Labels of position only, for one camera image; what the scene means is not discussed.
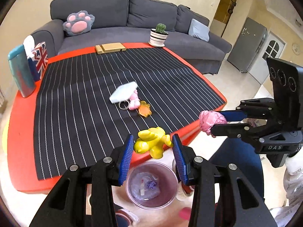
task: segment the potted cactus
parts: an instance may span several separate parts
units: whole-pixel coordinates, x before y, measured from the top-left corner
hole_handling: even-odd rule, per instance
[[[165,31],[166,25],[158,24],[156,29],[151,29],[151,38],[149,44],[155,47],[164,47],[165,39],[168,33]]]

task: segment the camera lens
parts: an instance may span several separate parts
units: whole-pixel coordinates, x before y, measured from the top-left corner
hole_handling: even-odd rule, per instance
[[[283,71],[278,70],[278,78],[279,78],[279,82],[282,86],[286,85],[286,77]]]
[[[272,67],[269,69],[269,72],[270,72],[270,76],[272,77],[272,78],[276,78],[276,71],[275,71],[275,69],[273,69]]]
[[[289,77],[288,78],[288,85],[289,85],[289,88],[292,92],[295,92],[296,89],[297,89],[297,85],[296,85],[296,81],[294,80],[293,77]]]

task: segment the red table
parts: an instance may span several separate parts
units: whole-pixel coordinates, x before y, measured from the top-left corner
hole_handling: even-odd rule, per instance
[[[124,43],[123,45],[129,49],[152,47],[147,43]],[[192,70],[199,77],[201,77],[226,103],[226,98],[198,70],[196,70],[193,66],[191,66],[189,63],[187,63],[185,60],[183,60],[181,57],[179,57],[169,49],[164,49],[176,58],[178,58],[182,63],[192,68]],[[48,63],[51,64],[58,60],[63,60],[69,57],[94,52],[95,47],[79,49],[52,57],[49,59]],[[60,178],[59,176],[57,176],[46,180],[37,179],[34,162],[33,131],[36,98],[41,85],[41,81],[36,82],[36,85],[36,90],[31,96],[26,99],[24,99],[18,91],[10,116],[7,140],[7,159],[12,184],[18,191],[27,193],[48,192]],[[224,105],[225,104],[217,108],[216,111],[220,111],[224,107]],[[197,120],[174,133],[179,134],[181,141],[184,145],[189,145],[192,140],[198,135],[199,132],[199,120]],[[151,156],[149,155],[149,152],[142,155],[133,153],[133,157],[131,159],[131,166],[140,164],[150,158]]]

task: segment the striped flower pot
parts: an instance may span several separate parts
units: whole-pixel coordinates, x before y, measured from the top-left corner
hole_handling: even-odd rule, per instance
[[[164,47],[165,39],[167,38],[168,33],[156,32],[156,29],[151,29],[151,39],[149,44],[155,47]]]

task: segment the pink crumpled paper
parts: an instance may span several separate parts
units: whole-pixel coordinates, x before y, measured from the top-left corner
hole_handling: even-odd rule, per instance
[[[227,124],[226,118],[223,116],[223,114],[216,111],[202,111],[199,115],[199,119],[201,131],[204,131],[207,135],[212,135],[212,137],[215,136],[211,134],[210,129],[214,125]]]

